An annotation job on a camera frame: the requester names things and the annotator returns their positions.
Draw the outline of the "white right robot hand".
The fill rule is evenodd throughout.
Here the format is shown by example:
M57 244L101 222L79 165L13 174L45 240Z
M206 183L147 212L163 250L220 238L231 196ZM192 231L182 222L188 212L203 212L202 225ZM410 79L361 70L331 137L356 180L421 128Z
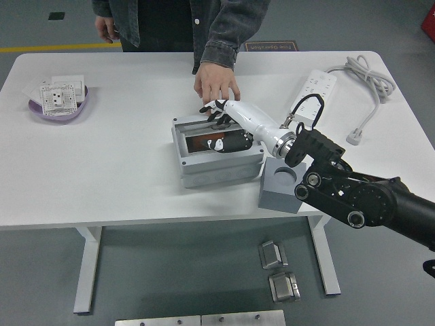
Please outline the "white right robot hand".
M255 105L241 101L214 100L207 103L199 112L206 113L209 110L209 120L216 117L222 121L234 120L250 133L255 141L263 142L275 158L286 157L296 140L294 132L280 128L274 119Z

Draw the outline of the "person's right hand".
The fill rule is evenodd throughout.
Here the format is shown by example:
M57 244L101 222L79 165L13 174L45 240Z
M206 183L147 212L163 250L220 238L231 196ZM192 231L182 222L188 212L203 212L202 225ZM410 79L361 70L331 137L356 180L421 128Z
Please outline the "person's right hand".
M105 42L112 44L120 39L119 32L115 28L114 19L112 17L96 16L94 22L98 36Z

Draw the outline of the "person's left hand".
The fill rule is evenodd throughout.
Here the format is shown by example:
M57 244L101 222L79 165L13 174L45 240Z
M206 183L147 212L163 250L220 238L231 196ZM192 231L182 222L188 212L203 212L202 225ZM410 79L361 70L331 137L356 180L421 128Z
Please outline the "person's left hand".
M241 100L233 70L212 62L200 64L195 75L194 90L204 105L217 99L229 100L230 92L234 100Z

